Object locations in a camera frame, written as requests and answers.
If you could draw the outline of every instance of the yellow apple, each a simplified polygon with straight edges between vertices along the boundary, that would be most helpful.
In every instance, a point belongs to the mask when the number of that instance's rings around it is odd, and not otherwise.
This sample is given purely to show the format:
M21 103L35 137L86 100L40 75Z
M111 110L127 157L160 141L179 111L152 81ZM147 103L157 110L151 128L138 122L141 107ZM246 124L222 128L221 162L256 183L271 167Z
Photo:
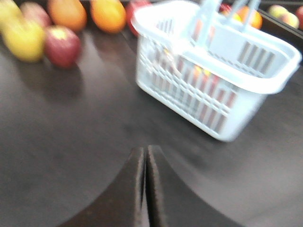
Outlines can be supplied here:
M15 19L3 30L3 41L19 60L36 62L44 54L45 31L35 21Z
M9 22L12 17L21 15L21 10L13 0L0 0L0 33L5 23Z
M225 16L228 16L230 12L228 10L224 10L221 13L223 15L225 15ZM238 14L236 14L236 13L232 16L232 18L235 19L235 20L238 20L238 21L242 22L241 17Z

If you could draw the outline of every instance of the red apple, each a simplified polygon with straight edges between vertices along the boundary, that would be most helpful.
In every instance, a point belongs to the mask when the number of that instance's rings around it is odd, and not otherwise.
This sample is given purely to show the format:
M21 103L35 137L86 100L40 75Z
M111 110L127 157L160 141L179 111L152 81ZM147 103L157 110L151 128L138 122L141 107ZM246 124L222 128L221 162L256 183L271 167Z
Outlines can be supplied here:
M222 3L220 5L220 9L219 9L219 12L223 12L223 11L227 11L227 12L230 12L232 10L232 7L227 4L227 3Z
M44 8L36 2L23 2L20 5L20 10L23 17L27 20L33 20L40 24L42 27L47 27L52 24L50 17Z
M131 19L138 8L146 5L151 5L151 3L148 0L131 0L125 8L127 25L135 36L138 36L139 34L132 25Z
M295 12L295 15L298 17L300 21L299 28L303 30L303 6L299 7Z
M76 64L80 52L81 41L69 28L46 28L45 55L52 64L60 68L70 68Z

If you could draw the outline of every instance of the apple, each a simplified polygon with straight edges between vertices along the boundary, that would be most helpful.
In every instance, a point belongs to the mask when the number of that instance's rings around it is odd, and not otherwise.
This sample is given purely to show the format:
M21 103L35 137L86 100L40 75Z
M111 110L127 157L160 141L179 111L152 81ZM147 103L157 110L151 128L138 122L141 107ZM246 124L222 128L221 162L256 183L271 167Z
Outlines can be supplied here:
M231 10L232 10L231 5L227 3L222 3L219 8L219 12L223 12L223 11L230 12Z
M284 23L290 25L291 27L298 28L299 27L299 19L297 16L291 12L286 12L282 16L279 17Z
M148 0L131 0L128 5L126 6L126 22L131 30L131 32L138 37L138 32L135 30L134 26L132 25L132 18L134 16L135 11L143 6L151 5L151 3Z
M81 52L79 37L64 26L46 28L45 55L60 68L71 68L76 64Z
M5 23L9 22L11 18L21 16L21 10L13 0L0 0L0 33Z
M35 21L11 19L3 29L3 41L21 61L36 62L43 57L45 32Z
M303 6L299 7L295 12L295 15L299 19L299 28L303 30Z
M224 11L222 11L221 13L222 13L223 15L225 15L225 16L228 16L229 13L230 13L230 11L224 10ZM235 20L238 20L238 21L242 22L241 17L240 17L238 14L236 14L236 13L232 16L232 18L235 19Z
M279 18L288 11L283 6L272 5L268 8L267 12L275 18Z
M44 8L36 2L23 2L20 5L20 10L23 17L27 20L33 20L39 23L42 27L47 27L52 24L50 17Z

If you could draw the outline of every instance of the orange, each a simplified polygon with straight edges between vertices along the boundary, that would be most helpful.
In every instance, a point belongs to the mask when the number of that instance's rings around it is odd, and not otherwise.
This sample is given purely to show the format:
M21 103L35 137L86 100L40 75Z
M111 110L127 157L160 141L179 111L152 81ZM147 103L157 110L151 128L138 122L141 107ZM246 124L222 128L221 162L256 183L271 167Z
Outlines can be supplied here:
M48 0L47 8L56 25L74 32L82 30L87 23L87 13L79 0Z
M244 21L246 20L246 17L248 16L250 9L248 6L243 6L238 12L237 14L241 17L242 22L244 23ZM253 13L252 18L250 19L250 25L256 29L260 29L262 27L262 16L255 11Z
M91 0L90 14L102 31L116 34L126 24L126 12L119 0Z

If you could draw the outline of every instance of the white plastic basket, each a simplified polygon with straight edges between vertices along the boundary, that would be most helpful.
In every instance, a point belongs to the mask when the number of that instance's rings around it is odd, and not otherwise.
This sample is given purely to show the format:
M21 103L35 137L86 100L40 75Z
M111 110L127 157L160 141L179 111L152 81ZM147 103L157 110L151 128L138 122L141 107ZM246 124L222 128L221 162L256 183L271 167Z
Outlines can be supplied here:
M242 24L219 14L220 0L173 0L137 10L139 87L214 138L232 141L268 94L281 91L301 54L252 28L259 0Z

